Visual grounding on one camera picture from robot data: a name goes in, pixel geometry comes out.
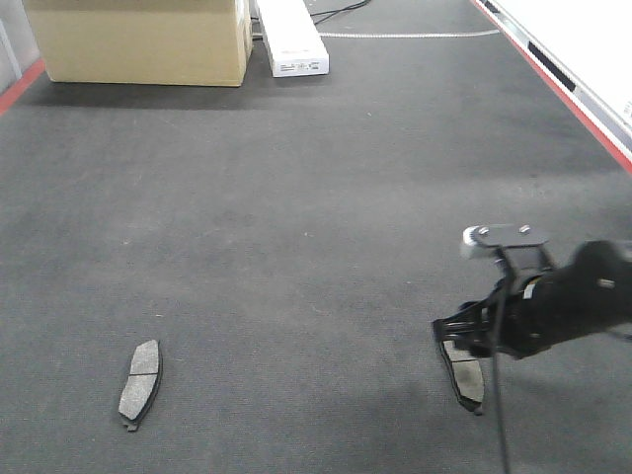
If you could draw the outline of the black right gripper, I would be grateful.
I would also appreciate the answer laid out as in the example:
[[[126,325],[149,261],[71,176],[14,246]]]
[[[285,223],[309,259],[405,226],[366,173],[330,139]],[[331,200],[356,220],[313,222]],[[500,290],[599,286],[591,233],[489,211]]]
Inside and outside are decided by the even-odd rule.
[[[530,281],[518,295],[506,296],[503,315],[498,298],[467,301],[447,318],[433,321],[437,342],[470,346],[488,357],[492,347],[515,358],[534,356],[563,342],[604,332],[631,321],[631,243],[590,241],[569,265]],[[495,337],[492,326],[500,327]]]

